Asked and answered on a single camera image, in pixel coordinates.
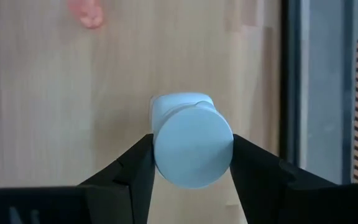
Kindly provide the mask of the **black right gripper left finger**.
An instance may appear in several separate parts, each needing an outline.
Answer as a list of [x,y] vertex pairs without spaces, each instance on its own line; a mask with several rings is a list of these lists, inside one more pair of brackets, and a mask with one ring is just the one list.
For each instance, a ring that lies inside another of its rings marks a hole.
[[153,135],[83,181],[91,223],[146,224],[155,178]]

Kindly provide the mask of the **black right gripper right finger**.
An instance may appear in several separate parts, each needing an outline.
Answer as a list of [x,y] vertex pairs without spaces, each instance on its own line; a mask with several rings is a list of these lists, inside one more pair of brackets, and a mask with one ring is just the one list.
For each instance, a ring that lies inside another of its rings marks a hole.
[[248,223],[278,223],[291,184],[307,190],[335,186],[237,134],[230,172]]

